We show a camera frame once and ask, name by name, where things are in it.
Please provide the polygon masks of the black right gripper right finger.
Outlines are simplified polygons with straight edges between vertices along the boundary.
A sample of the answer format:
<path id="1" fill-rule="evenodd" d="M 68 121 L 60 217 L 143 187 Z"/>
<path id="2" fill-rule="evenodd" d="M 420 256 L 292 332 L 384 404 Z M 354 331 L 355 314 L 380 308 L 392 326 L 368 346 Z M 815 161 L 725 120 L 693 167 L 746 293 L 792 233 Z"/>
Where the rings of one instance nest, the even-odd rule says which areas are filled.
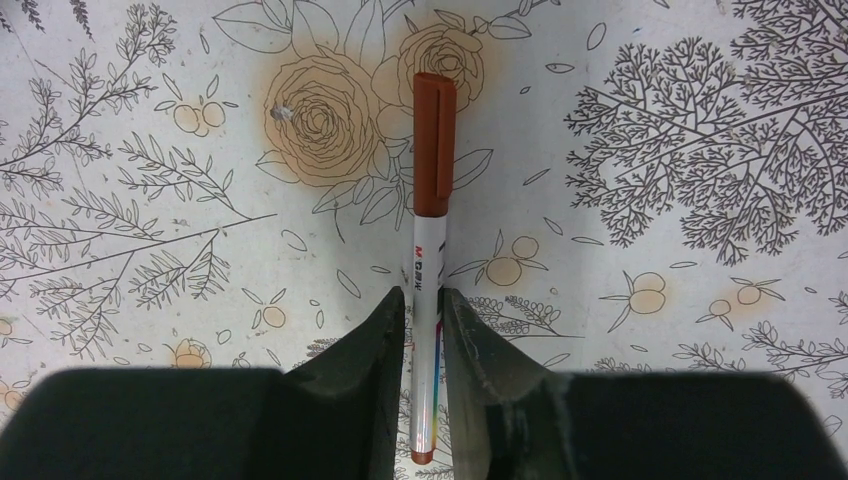
<path id="1" fill-rule="evenodd" d="M 458 479 L 843 479 L 789 383 L 748 373 L 572 373 L 537 363 L 443 293 Z"/>

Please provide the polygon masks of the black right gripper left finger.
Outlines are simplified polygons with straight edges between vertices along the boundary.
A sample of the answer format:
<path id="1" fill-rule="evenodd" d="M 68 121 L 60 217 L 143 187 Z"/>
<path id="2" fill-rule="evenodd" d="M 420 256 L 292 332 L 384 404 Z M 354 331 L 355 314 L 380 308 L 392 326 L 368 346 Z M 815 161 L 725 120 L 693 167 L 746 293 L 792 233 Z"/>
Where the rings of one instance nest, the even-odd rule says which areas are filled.
<path id="1" fill-rule="evenodd" d="M 68 369 L 1 436 L 5 479 L 389 479 L 404 344 L 393 288 L 323 353 L 276 368 Z"/>

